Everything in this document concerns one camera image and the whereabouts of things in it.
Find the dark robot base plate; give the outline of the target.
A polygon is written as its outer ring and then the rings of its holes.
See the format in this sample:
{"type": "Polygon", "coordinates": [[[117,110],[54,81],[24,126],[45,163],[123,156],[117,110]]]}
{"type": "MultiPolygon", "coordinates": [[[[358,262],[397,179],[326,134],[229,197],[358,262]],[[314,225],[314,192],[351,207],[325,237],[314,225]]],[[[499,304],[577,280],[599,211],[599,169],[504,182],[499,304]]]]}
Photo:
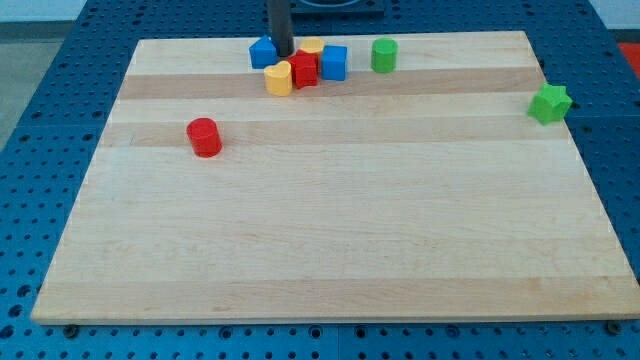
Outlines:
{"type": "Polygon", "coordinates": [[[379,15],[386,0],[291,0],[294,15],[379,15]]]}

